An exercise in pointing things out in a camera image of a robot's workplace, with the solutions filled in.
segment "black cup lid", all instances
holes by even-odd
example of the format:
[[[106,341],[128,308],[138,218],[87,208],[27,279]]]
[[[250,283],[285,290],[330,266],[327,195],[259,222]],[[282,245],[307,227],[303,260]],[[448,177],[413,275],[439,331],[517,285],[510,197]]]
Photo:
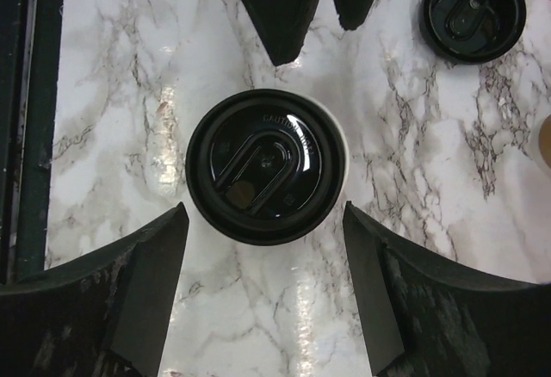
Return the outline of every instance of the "black cup lid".
[[[524,0],[423,0],[420,27],[440,55],[476,64],[509,51],[525,22]]]
[[[327,113],[281,90],[225,99],[189,142],[186,177],[207,221],[247,244],[283,244],[315,228],[335,204],[344,142]]]

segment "small black lid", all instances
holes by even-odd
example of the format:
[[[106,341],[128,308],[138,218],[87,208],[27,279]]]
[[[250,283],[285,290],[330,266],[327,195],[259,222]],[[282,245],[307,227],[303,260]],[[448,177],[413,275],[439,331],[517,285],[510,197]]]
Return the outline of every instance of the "small black lid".
[[[478,64],[508,52],[526,22],[524,0],[423,0],[421,33],[446,59]]]
[[[337,200],[344,142],[315,103],[280,90],[225,99],[189,142],[186,177],[208,222],[247,244],[283,244],[315,228]]]

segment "gray marble veining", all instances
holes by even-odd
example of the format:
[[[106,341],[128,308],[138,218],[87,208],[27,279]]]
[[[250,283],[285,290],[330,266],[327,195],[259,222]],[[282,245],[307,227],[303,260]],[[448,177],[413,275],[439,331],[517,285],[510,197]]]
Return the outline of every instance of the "gray marble veining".
[[[342,228],[351,200],[460,263],[551,281],[551,184],[524,147],[551,114],[551,1],[482,66],[434,56],[420,0],[376,0],[353,32],[321,0],[300,56],[275,68],[239,0],[65,0],[46,265],[103,246],[183,201],[191,226],[163,377],[369,374]],[[273,87],[341,122],[338,205],[292,244],[237,244],[189,198],[189,137],[217,102]]]

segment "marble countertop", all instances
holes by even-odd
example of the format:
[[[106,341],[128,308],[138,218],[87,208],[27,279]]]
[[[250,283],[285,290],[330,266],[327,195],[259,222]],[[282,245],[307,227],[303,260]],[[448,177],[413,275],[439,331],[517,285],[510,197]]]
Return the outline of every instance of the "marble countertop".
[[[551,114],[551,0],[482,66],[436,58],[420,0],[376,0],[344,32],[332,0],[300,56],[275,68],[239,0],[65,0],[46,267],[120,238],[179,201],[191,225],[162,377],[368,376],[341,218],[353,201],[468,266],[551,281],[551,182],[524,147]],[[322,101],[350,175],[327,220],[291,244],[217,233],[183,166],[199,119],[252,88]]]

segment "black frame edge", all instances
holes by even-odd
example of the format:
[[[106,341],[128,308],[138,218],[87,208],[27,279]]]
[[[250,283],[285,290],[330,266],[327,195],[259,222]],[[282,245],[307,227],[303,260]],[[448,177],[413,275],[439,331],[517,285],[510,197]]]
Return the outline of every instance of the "black frame edge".
[[[44,269],[63,0],[36,0],[15,278]]]

